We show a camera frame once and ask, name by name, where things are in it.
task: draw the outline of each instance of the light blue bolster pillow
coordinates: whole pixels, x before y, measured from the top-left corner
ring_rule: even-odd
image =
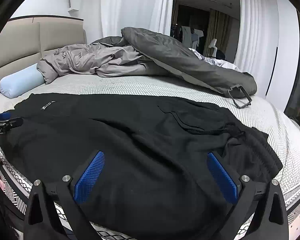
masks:
[[[7,98],[16,98],[25,92],[44,84],[37,63],[0,80],[0,92]]]

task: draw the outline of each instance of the metal screw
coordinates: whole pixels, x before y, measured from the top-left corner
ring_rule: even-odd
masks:
[[[64,182],[67,182],[67,181],[69,181],[70,179],[71,179],[70,175],[65,175],[65,176],[63,176],[63,178],[62,178],[62,180],[63,180]]]
[[[272,184],[275,185],[275,186],[279,185],[279,182],[278,182],[276,179],[273,179],[271,182],[272,182]]]
[[[39,179],[37,179],[37,180],[34,181],[33,185],[39,186],[40,183],[41,183],[41,181]]]
[[[247,175],[242,175],[241,176],[241,179],[244,181],[244,182],[248,182],[250,180],[249,176]]]

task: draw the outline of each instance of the dark gray comforter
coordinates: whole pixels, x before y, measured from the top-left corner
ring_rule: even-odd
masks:
[[[106,37],[90,45],[65,46],[40,59],[37,68],[46,83],[69,73],[96,73],[101,77],[172,73],[226,97],[234,86],[243,86],[249,95],[257,91],[257,84],[250,74],[199,60],[170,36],[132,27],[123,28],[121,33],[122,37]],[[231,95],[244,97],[238,88],[234,88]]]

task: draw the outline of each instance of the bed sheet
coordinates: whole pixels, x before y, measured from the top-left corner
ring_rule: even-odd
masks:
[[[129,94],[174,96],[197,102],[215,103],[228,108],[244,125],[255,127],[269,135],[268,143],[277,153],[283,169],[276,176],[280,182],[287,207],[300,196],[300,127],[283,112],[257,96],[251,106],[237,109],[230,98],[194,86],[177,78],[150,76],[123,76],[101,78],[97,75],[69,74],[49,85],[41,85],[25,94],[9,99],[0,94],[0,113],[13,109],[31,93],[68,94]],[[246,99],[236,99],[238,104]]]

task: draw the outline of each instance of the beige upholstered headboard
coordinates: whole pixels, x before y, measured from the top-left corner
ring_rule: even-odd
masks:
[[[35,64],[49,51],[86,43],[83,20],[48,16],[11,19],[0,33],[0,80]]]

